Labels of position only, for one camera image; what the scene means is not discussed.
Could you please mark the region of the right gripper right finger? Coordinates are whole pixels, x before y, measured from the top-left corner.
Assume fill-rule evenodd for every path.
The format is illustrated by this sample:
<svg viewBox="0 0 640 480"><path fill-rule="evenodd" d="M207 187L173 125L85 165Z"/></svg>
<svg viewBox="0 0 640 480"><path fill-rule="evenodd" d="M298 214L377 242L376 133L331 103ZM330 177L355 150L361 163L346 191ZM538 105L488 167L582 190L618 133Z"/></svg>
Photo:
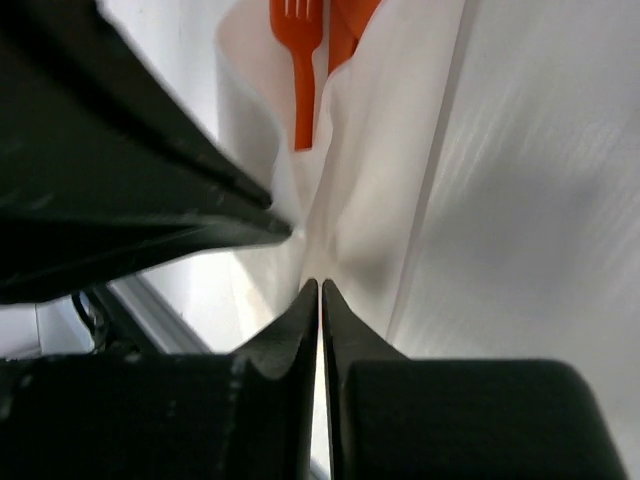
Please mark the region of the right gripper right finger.
<svg viewBox="0 0 640 480"><path fill-rule="evenodd" d="M322 286L336 479L622 479L584 379L543 359L414 360Z"/></svg>

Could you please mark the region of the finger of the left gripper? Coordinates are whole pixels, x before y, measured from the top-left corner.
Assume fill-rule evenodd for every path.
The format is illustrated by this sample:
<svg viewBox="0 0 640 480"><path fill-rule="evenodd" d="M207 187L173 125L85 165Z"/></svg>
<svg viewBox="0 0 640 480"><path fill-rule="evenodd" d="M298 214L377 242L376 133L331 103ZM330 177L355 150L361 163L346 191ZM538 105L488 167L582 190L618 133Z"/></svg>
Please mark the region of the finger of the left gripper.
<svg viewBox="0 0 640 480"><path fill-rule="evenodd" d="M4 1L1 31L92 114L163 161L265 209L271 196L218 150L95 1Z"/></svg>
<svg viewBox="0 0 640 480"><path fill-rule="evenodd" d="M1 33L1 300L52 300L290 225L148 153Z"/></svg>

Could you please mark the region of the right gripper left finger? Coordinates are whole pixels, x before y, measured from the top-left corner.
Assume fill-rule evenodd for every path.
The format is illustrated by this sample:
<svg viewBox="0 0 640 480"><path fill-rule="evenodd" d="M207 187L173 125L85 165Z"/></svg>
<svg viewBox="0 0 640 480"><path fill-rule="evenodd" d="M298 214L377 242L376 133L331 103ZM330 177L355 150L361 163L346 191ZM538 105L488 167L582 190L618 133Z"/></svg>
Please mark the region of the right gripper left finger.
<svg viewBox="0 0 640 480"><path fill-rule="evenodd" d="M226 354L57 355L1 367L5 479L305 479L318 284Z"/></svg>

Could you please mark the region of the white paper napkin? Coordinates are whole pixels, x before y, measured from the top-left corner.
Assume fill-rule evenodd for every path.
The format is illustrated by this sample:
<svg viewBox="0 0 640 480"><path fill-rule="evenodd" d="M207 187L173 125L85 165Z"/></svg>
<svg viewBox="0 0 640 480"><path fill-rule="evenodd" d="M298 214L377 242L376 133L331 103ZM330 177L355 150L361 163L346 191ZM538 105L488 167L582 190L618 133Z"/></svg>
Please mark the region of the white paper napkin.
<svg viewBox="0 0 640 480"><path fill-rule="evenodd" d="M411 225L444 112L460 1L385 1L353 57L321 74L310 150L291 149L292 63L264 1L240 1L215 33L220 138L266 184L292 236L240 250L232 276L250 337L308 278L334 281L379 333L390 323Z"/></svg>

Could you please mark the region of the orange plastic fork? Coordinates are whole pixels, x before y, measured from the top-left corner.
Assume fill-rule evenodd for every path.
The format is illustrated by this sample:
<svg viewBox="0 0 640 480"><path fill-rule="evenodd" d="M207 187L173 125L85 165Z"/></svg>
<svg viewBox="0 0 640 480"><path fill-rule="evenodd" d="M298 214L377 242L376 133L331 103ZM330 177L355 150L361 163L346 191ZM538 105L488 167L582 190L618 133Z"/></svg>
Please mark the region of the orange plastic fork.
<svg viewBox="0 0 640 480"><path fill-rule="evenodd" d="M313 143L315 73L313 54L323 39L321 0L271 0L270 26L276 40L290 53L295 89L296 151L310 149Z"/></svg>

